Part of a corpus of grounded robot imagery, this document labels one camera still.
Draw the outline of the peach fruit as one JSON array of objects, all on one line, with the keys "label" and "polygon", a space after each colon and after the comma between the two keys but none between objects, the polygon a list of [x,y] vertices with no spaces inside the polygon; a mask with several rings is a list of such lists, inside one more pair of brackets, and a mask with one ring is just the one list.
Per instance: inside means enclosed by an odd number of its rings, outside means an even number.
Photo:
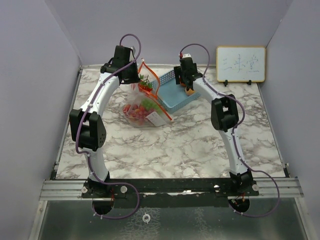
[{"label": "peach fruit", "polygon": [[192,89],[192,88],[189,88],[189,87],[186,87],[185,88],[185,94],[187,95],[187,96],[191,96],[191,95],[193,95],[195,93],[195,91]]}]

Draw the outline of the red strawberry bunch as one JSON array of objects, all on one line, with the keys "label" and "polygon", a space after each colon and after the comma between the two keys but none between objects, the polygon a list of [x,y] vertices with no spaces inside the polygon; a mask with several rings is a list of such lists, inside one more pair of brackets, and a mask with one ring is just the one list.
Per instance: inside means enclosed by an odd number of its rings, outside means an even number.
[{"label": "red strawberry bunch", "polygon": [[122,113],[128,117],[131,118],[133,116],[133,107],[131,104],[126,104],[123,108],[122,108]]}]

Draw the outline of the green grape bunch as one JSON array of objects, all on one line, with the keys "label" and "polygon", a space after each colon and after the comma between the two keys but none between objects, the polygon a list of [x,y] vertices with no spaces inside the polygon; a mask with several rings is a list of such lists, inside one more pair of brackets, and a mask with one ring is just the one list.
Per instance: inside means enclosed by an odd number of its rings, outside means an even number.
[{"label": "green grape bunch", "polygon": [[161,108],[159,107],[158,103],[156,101],[154,101],[153,99],[150,99],[150,98],[144,98],[141,101],[140,105],[142,107],[144,107],[146,111],[153,110],[153,111],[158,112],[158,111],[161,110]]}]

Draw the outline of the clear zip bag orange zipper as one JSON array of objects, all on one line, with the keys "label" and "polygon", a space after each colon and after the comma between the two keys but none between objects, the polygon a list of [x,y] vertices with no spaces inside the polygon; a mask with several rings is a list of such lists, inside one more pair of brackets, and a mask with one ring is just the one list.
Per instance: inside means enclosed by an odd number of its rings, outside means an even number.
[{"label": "clear zip bag orange zipper", "polygon": [[[149,98],[149,99],[153,99],[152,97],[149,97],[147,95],[144,94],[138,94],[135,95],[131,98],[129,98],[127,100],[127,102],[123,105],[123,107],[126,104],[130,104],[132,105],[132,107],[136,106],[136,107],[142,107],[141,106],[141,101],[145,98]],[[149,127],[160,127],[166,124],[169,124],[173,121],[172,117],[167,113],[167,111],[157,102],[157,104],[160,107],[159,111],[155,111],[155,110],[150,110],[147,111],[148,112],[148,116],[146,117],[149,120],[148,125],[143,125],[143,126],[137,126],[135,124],[132,124],[129,121],[129,118],[126,117],[124,114],[124,118],[128,121],[129,124],[131,124],[133,127],[136,128],[149,128]]]}]

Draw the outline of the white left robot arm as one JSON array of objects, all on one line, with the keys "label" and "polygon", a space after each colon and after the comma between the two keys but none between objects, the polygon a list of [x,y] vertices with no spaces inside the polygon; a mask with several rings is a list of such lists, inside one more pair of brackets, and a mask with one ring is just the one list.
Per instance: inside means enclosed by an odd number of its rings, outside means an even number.
[{"label": "white left robot arm", "polygon": [[95,182],[93,191],[97,196],[106,197],[111,190],[110,178],[104,162],[102,147],[107,138],[107,130],[102,120],[105,108],[112,94],[120,84],[139,81],[134,50],[117,45],[114,56],[100,68],[98,82],[89,98],[79,109],[69,113],[69,124],[75,150],[84,154],[88,165],[88,180]]}]

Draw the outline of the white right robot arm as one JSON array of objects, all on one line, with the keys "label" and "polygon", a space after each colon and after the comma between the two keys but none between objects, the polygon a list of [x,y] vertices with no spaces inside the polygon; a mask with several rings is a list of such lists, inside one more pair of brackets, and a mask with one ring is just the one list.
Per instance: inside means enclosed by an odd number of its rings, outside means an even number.
[{"label": "white right robot arm", "polygon": [[229,159],[229,189],[234,195],[240,196],[253,183],[253,177],[246,165],[237,133],[239,113],[235,96],[215,90],[205,76],[198,72],[197,64],[193,62],[190,54],[180,57],[179,63],[180,65],[173,69],[176,84],[184,84],[211,104],[211,124],[222,137]]}]

